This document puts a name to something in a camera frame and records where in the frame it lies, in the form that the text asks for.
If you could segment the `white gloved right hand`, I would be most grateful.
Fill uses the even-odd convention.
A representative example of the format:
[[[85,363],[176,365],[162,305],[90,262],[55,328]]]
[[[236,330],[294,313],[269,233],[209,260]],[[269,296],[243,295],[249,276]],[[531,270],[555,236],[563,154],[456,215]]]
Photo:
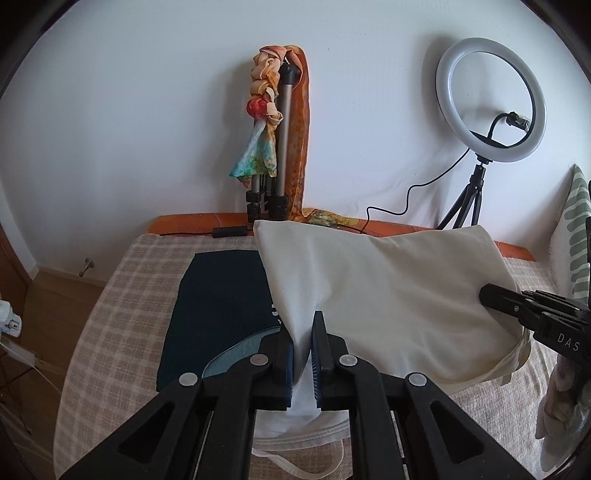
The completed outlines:
[[[546,456],[566,458],[590,430],[590,371],[559,355],[537,416]]]

